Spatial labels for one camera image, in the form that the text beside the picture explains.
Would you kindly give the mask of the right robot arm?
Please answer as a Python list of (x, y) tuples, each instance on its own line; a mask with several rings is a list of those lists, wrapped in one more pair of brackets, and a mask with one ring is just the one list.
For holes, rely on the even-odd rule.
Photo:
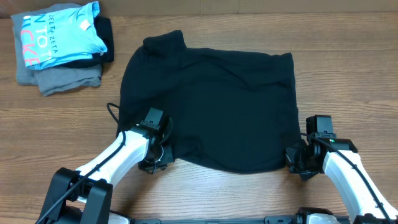
[(358, 149), (349, 139), (333, 132), (331, 116), (306, 119), (303, 139), (285, 149), (289, 172), (302, 180), (325, 174), (334, 184), (348, 211), (338, 219), (327, 209), (300, 208), (294, 223), (397, 223), (395, 209), (366, 172)]

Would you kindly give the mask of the black t-shirt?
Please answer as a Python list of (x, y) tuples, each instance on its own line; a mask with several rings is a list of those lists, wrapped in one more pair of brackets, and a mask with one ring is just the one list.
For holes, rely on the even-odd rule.
[(212, 169), (281, 169), (285, 148), (300, 140), (292, 54), (193, 49), (180, 30), (144, 39), (119, 105), (122, 129), (164, 111), (174, 156)]

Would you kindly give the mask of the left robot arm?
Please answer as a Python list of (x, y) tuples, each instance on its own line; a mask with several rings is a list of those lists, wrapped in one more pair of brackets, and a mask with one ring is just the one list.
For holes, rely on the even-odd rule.
[(169, 138), (174, 127), (164, 111), (150, 108), (131, 129), (89, 163), (54, 173), (37, 223), (132, 223), (111, 210), (114, 187), (134, 166), (153, 174), (174, 161)]

